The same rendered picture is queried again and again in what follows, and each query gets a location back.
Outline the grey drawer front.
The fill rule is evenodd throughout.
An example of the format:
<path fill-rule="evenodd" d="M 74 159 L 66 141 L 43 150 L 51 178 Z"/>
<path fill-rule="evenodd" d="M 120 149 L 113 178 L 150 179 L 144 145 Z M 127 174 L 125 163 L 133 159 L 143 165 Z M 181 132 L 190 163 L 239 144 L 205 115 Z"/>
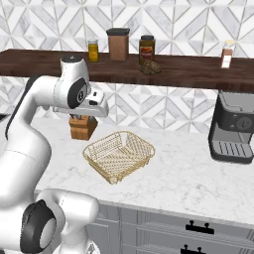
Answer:
<path fill-rule="evenodd" d="M 138 247 L 137 250 L 139 252 L 144 252 L 145 254 L 181 254 L 180 251 L 183 247 L 167 248 L 148 244 Z M 251 249 L 208 243 L 201 245 L 197 244 L 195 247 L 189 246 L 189 249 L 195 250 L 197 247 L 201 247 L 202 251 L 207 254 L 254 254 L 254 250 Z"/>
<path fill-rule="evenodd" d="M 191 220 L 194 221 L 194 225 L 198 226 L 204 226 L 204 224 L 208 222 L 209 227 L 214 229 L 214 233 L 204 234 L 186 230 L 186 225 L 189 224 Z M 137 212 L 137 222 L 141 226 L 159 229 L 163 232 L 175 233 L 179 236 L 229 244 L 246 249 L 254 249 L 254 229 L 219 224 L 193 217 L 184 218 L 147 211 Z"/>

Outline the yellow glass jar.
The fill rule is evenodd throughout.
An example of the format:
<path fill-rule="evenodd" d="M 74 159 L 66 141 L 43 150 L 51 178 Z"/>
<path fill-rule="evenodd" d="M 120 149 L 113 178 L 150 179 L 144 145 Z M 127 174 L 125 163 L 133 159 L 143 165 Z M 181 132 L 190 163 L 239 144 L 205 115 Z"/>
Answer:
<path fill-rule="evenodd" d="M 95 63 L 99 60 L 98 41 L 95 39 L 88 41 L 88 58 Z"/>

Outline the amber jar with black lid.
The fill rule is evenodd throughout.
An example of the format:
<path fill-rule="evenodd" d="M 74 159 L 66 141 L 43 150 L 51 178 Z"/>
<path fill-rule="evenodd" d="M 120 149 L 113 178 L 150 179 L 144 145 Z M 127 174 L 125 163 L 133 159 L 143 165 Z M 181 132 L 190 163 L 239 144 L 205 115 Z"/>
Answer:
<path fill-rule="evenodd" d="M 139 64 L 152 61 L 155 57 L 155 39 L 151 35 L 143 35 L 139 41 Z"/>

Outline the wooden knife block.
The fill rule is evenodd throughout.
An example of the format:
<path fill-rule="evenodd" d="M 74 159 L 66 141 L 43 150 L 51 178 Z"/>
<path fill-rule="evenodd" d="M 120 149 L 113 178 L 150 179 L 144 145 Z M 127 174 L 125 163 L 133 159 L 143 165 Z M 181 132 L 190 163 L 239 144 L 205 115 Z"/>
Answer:
<path fill-rule="evenodd" d="M 97 120 L 94 117 L 82 115 L 80 119 L 70 118 L 70 135 L 72 139 L 88 141 L 97 127 Z"/>

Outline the grey cabinet door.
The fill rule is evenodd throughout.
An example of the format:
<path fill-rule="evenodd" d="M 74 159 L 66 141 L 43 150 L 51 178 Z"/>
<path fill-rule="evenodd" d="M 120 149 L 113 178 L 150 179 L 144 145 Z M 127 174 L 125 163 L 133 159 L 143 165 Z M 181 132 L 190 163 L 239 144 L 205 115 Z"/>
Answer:
<path fill-rule="evenodd" d="M 116 206 L 102 204 L 96 220 L 87 225 L 87 231 L 101 254 L 120 254 L 119 212 Z"/>

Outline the dark wooden shelf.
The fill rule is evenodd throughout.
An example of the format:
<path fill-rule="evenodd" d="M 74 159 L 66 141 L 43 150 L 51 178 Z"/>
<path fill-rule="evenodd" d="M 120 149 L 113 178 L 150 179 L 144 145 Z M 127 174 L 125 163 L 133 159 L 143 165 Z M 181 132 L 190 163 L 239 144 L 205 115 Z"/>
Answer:
<path fill-rule="evenodd" d="M 58 76 L 61 51 L 7 50 L 0 53 L 0 75 L 30 77 L 34 74 Z M 88 63 L 92 81 L 176 86 L 254 92 L 254 60 L 234 59 L 230 68 L 220 66 L 216 57 L 155 56 L 162 71 L 154 75 L 140 72 L 139 58 L 131 54 L 124 63 L 113 62 L 101 53 L 97 63 Z"/>

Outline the red white spice shaker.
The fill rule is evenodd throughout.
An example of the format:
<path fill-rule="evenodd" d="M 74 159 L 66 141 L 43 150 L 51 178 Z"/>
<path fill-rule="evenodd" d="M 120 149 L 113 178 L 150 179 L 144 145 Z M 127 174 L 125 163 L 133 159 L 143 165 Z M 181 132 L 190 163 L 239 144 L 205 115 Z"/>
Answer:
<path fill-rule="evenodd" d="M 221 68 L 230 68 L 233 57 L 235 42 L 233 40 L 226 40 L 221 53 Z"/>

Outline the grey coffee machine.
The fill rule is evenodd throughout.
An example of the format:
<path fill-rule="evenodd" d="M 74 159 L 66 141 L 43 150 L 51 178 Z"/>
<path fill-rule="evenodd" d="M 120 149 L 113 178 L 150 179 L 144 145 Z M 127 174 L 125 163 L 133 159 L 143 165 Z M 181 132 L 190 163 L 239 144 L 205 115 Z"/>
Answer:
<path fill-rule="evenodd" d="M 219 90 L 208 134 L 212 159 L 251 164 L 254 134 L 254 93 Z"/>

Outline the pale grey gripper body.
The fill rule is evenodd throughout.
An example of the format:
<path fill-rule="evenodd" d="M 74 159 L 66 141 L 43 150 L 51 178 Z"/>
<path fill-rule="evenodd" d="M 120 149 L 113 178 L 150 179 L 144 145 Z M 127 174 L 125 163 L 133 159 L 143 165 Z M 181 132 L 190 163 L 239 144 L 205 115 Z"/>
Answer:
<path fill-rule="evenodd" d="M 105 98 L 100 103 L 85 99 L 75 109 L 54 107 L 53 110 L 54 112 L 65 114 L 88 115 L 93 117 L 106 117 L 109 113 L 109 107 Z"/>

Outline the brown canister with black lid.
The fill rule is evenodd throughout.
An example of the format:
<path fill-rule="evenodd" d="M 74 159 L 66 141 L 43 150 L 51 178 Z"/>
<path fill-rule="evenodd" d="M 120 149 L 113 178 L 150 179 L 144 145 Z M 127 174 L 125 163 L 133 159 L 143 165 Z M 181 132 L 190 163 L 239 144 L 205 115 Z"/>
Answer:
<path fill-rule="evenodd" d="M 111 28 L 106 31 L 110 59 L 114 62 L 126 62 L 129 55 L 128 28 Z"/>

